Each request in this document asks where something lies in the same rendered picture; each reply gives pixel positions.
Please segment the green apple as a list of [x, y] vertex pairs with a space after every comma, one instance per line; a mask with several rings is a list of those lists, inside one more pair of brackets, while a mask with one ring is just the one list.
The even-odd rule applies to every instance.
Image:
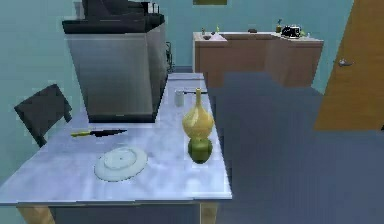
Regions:
[[208, 138], [193, 138], [188, 143], [188, 154], [197, 164], [205, 163], [212, 153], [212, 142]]

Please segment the yellow long-necked vase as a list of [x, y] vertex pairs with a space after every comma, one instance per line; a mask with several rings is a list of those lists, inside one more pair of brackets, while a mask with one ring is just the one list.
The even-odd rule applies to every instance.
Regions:
[[213, 129], [213, 116], [202, 105], [202, 90], [196, 89], [195, 105], [182, 119], [183, 130], [189, 138], [207, 138]]

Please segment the brown kitchen counter cabinet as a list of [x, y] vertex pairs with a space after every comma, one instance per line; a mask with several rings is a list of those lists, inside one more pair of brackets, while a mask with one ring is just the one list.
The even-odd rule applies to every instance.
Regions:
[[203, 74], [209, 87], [221, 87], [227, 72], [265, 72], [283, 86], [307, 87], [322, 48], [319, 39], [285, 38], [275, 32], [195, 32], [193, 71]]

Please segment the grey-topped wooden table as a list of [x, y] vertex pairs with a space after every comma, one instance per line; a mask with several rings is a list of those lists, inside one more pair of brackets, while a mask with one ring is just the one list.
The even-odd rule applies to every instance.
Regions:
[[91, 123], [81, 112], [0, 186], [0, 205], [85, 206], [210, 203], [231, 188], [217, 133], [212, 154], [188, 154], [182, 119], [206, 87], [200, 73], [169, 75], [153, 123]]

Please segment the pale round plate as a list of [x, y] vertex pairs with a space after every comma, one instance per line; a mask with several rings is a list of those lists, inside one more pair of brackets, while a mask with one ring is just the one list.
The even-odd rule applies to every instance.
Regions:
[[103, 154], [95, 163], [95, 175], [104, 181], [119, 182], [139, 174], [148, 161], [147, 153], [139, 148], [119, 147]]

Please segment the silver fridge with black top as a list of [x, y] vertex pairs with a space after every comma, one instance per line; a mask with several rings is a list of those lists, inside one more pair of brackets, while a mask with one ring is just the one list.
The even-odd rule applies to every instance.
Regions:
[[88, 119], [153, 123], [167, 81], [165, 18], [139, 0], [81, 0], [62, 22]]

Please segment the black toaster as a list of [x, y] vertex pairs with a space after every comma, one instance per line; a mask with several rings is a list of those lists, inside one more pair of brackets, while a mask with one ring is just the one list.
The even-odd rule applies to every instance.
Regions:
[[281, 31], [281, 35], [287, 38], [299, 38], [301, 35], [301, 28], [296, 25], [285, 26]]

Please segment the black chair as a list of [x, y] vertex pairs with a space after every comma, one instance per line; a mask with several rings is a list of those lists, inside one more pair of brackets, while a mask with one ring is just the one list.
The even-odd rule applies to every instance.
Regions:
[[36, 92], [14, 110], [39, 147], [47, 143], [45, 134], [54, 124], [62, 118], [66, 122], [72, 119], [72, 107], [57, 84]]

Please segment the brown wooden room door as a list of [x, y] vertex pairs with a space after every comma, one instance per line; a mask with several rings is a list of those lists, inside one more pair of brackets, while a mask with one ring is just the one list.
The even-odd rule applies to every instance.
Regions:
[[[339, 67], [346, 59], [351, 66]], [[384, 126], [384, 0], [354, 0], [314, 125], [316, 130]]]

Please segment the yellow-handled black knife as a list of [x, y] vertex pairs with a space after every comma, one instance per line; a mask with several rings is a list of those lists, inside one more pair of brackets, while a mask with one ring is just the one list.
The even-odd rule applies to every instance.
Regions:
[[104, 136], [110, 136], [110, 135], [116, 135], [116, 134], [124, 133], [126, 131], [127, 130], [123, 130], [123, 129], [92, 130], [92, 131], [71, 133], [71, 136], [72, 137], [83, 137], [83, 136], [93, 135], [95, 137], [104, 137]]

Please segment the framed wall picture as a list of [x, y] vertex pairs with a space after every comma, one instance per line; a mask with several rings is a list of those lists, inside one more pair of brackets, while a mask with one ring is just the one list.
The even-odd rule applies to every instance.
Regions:
[[192, 0], [193, 5], [227, 5], [228, 0]]

